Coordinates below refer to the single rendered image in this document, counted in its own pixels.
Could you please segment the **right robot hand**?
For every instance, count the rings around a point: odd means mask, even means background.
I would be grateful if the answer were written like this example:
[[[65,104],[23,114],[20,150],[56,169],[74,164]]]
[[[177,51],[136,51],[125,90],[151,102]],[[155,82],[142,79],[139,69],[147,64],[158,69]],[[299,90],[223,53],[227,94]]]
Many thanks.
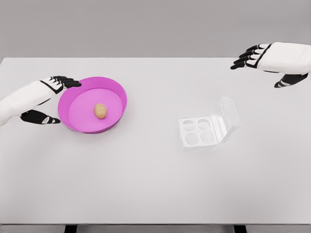
[[[311,73],[311,45],[273,42],[257,44],[246,49],[233,62],[231,70],[255,68],[269,73],[282,73],[274,88],[295,85]]]

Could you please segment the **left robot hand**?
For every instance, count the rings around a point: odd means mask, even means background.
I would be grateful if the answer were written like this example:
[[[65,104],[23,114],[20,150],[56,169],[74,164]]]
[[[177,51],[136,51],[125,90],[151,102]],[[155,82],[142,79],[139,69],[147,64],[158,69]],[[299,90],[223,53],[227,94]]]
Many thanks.
[[[63,90],[80,86],[82,84],[79,81],[66,76],[50,76],[34,81],[7,96],[11,98],[12,117],[20,117],[24,122],[38,125],[59,124],[59,119],[35,110],[35,107],[46,103]]]

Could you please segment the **brown egg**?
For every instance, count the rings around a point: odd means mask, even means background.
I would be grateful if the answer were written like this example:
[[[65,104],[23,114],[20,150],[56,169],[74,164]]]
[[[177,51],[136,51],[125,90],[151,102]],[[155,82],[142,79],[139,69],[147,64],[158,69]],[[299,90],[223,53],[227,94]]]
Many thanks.
[[[94,115],[98,119],[104,119],[107,116],[107,108],[102,103],[97,103],[94,107]]]

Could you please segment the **clear plastic egg box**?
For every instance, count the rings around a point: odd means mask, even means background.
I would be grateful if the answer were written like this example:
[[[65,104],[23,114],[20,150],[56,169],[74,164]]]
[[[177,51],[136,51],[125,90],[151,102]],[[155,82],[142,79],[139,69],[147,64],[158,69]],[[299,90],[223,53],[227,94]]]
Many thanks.
[[[241,120],[234,101],[226,96],[220,97],[212,114],[178,120],[182,151],[212,151],[219,144],[231,140],[240,127]]]

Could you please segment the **pink round bowl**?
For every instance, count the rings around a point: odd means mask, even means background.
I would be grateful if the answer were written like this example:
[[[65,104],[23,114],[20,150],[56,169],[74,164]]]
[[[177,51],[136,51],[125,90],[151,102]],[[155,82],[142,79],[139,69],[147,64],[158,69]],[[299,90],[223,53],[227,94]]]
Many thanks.
[[[114,127],[127,107],[123,86],[106,77],[89,77],[80,83],[80,87],[67,89],[59,99],[61,122],[81,133],[101,133]]]

